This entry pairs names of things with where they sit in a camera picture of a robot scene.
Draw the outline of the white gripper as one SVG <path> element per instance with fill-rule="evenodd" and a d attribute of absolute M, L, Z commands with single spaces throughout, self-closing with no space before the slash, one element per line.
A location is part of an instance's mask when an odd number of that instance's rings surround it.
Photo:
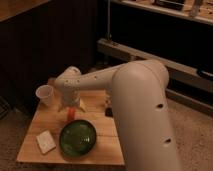
<path fill-rule="evenodd" d="M 59 111 L 64 110 L 67 107 L 78 107 L 80 105 L 80 97 L 68 97 L 62 96 L 59 105 Z"/>

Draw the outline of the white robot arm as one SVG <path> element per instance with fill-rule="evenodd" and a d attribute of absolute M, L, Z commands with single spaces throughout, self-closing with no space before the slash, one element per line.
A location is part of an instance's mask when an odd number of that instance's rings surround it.
<path fill-rule="evenodd" d="M 76 103 L 79 90 L 110 95 L 127 171 L 183 171 L 168 114 L 169 73 L 157 60 L 136 60 L 82 74 L 69 67 L 55 79 L 62 103 Z"/>

